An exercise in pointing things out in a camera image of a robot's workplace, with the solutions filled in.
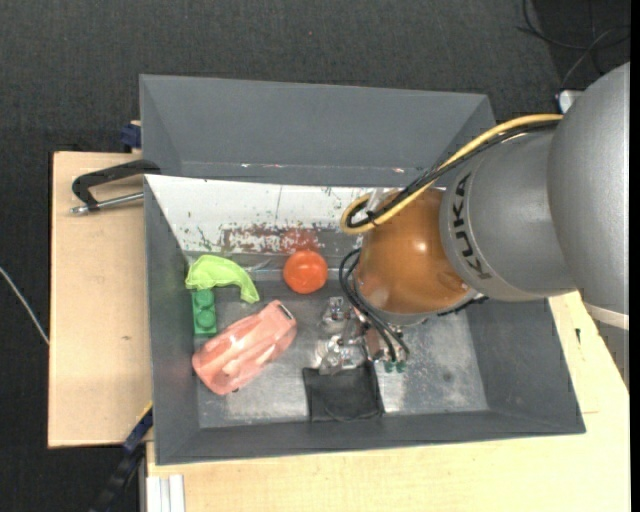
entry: lime green toy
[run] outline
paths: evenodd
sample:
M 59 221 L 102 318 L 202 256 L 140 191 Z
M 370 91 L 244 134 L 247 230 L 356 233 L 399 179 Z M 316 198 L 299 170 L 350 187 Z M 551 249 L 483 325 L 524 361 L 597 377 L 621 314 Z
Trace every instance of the lime green toy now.
M 237 263 L 205 254 L 189 268 L 185 285 L 190 290 L 206 290 L 215 286 L 236 285 L 240 287 L 240 298 L 249 304 L 258 302 L 260 295 L 249 274 Z

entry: yellow cable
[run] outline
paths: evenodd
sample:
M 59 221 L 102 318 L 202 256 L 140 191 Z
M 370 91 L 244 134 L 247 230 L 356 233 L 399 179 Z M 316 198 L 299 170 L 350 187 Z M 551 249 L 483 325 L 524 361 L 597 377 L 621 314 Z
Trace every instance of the yellow cable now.
M 440 170 L 443 167 L 451 165 L 453 162 L 455 162 L 456 160 L 459 160 L 460 158 L 463 158 L 465 155 L 471 153 L 473 150 L 475 150 L 485 142 L 488 142 L 493 137 L 496 137 L 497 135 L 501 135 L 502 133 L 505 133 L 508 130 L 511 130 L 513 128 L 518 128 L 520 126 L 525 126 L 527 124 L 543 123 L 548 121 L 559 121 L 560 119 L 562 119 L 562 116 L 560 114 L 534 114 L 530 116 L 518 117 L 516 119 L 512 119 L 505 123 L 494 126 L 493 128 L 487 130 L 483 134 L 473 139 L 468 144 L 465 144 L 462 148 L 456 151 L 453 154 L 453 156 L 448 158 L 442 165 L 440 165 L 436 170 Z M 397 205 L 395 205 L 389 211 L 385 212 L 383 215 L 378 217 L 375 221 L 367 222 L 366 224 L 363 224 L 362 226 L 358 226 L 358 227 L 349 227 L 347 225 L 347 221 L 351 216 L 351 213 L 356 208 L 358 208 L 362 203 L 368 201 L 369 198 L 371 197 L 371 194 L 365 194 L 363 196 L 360 196 L 358 199 L 353 201 L 342 214 L 342 218 L 340 219 L 340 229 L 342 229 L 342 231 L 344 231 L 348 235 L 357 235 L 360 233 L 365 233 L 367 231 L 370 231 L 374 227 L 387 222 L 391 217 L 396 215 L 399 211 L 401 211 L 408 204 L 414 201 L 420 194 L 422 194 L 425 190 L 427 190 L 432 184 L 433 184 L 433 181 L 422 186 L 421 188 L 413 192 L 411 195 L 407 196 L 405 199 L 400 201 Z

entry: orange ball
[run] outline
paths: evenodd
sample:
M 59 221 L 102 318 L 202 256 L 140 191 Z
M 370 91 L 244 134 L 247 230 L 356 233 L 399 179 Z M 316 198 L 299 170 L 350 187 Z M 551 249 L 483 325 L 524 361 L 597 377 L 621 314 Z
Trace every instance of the orange ball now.
M 313 293 L 327 282 L 329 269 L 325 259 L 315 251 L 294 252 L 284 264 L 284 282 L 297 293 Z

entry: black carpet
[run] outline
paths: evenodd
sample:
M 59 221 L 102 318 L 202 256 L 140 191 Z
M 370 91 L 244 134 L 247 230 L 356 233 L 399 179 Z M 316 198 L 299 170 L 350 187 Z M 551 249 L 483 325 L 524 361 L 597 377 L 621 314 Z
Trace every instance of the black carpet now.
M 629 24 L 630 5 L 538 0 L 529 12 L 584 47 Z M 121 151 L 140 73 L 477 92 L 503 120 L 554 111 L 563 81 L 584 88 L 630 56 L 616 44 L 565 79 L 584 50 L 519 30 L 520 0 L 5 0 L 0 21 L 0 265 L 45 326 L 49 152 Z M 47 346 L 1 278 L 0 348 L 0 510 L 86 510 L 118 450 L 46 449 Z

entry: wooden table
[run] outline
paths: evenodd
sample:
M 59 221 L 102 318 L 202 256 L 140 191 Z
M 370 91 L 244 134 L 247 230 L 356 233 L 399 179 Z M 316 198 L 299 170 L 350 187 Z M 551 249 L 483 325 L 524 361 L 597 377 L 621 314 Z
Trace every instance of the wooden table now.
M 120 443 L 151 399 L 142 208 L 68 213 L 76 176 L 135 158 L 54 157 L 51 448 Z M 183 474 L 189 512 L 628 510 L 629 393 L 578 294 L 550 303 L 586 434 L 180 466 L 156 466 L 150 441 L 148 473 Z

